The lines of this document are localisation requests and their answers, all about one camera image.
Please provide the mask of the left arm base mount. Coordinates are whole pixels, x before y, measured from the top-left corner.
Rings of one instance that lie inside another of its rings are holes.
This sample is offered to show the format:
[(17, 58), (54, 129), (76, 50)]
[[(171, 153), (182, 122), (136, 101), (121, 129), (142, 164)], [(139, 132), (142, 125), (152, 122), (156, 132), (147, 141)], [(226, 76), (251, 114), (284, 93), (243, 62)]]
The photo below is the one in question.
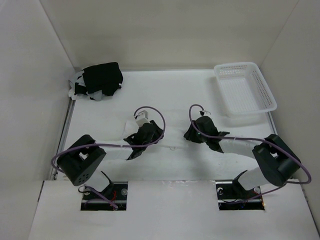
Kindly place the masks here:
[(78, 192), (82, 194), (81, 211), (126, 211), (129, 183), (112, 181), (103, 171), (107, 185), (102, 191), (82, 185)]

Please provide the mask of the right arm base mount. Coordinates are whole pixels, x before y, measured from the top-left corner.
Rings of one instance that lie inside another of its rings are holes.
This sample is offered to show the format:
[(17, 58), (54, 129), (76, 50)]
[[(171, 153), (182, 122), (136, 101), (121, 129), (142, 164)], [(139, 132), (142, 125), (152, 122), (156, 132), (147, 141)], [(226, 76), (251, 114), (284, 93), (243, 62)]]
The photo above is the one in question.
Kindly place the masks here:
[(261, 193), (258, 186), (250, 190), (245, 190), (238, 182), (239, 178), (246, 171), (241, 172), (235, 179), (219, 180), (215, 182), (218, 209), (220, 211), (264, 211), (264, 201), (261, 196), (251, 199)]

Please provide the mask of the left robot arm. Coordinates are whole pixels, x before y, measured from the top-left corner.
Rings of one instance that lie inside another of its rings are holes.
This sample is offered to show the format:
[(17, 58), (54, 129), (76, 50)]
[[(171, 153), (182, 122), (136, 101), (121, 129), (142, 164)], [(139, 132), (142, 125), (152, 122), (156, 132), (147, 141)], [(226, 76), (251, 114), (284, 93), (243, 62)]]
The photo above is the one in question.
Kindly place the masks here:
[(144, 123), (136, 133), (117, 143), (96, 143), (89, 134), (81, 136), (71, 147), (58, 156), (56, 166), (74, 186), (86, 183), (103, 160), (133, 160), (147, 147), (164, 137), (165, 129), (154, 120)]

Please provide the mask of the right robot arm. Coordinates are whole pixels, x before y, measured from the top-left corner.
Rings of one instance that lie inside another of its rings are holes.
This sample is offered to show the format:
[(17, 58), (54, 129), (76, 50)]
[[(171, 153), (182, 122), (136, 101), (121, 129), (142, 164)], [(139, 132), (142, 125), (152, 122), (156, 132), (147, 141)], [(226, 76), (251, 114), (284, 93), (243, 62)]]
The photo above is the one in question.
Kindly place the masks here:
[(271, 184), (283, 187), (300, 166), (279, 149), (257, 140), (239, 140), (228, 131), (219, 131), (211, 117), (193, 120), (183, 136), (187, 141), (205, 143), (211, 150), (222, 154), (237, 154), (255, 160), (258, 167), (245, 170), (232, 180), (232, 192), (238, 198), (251, 190)]

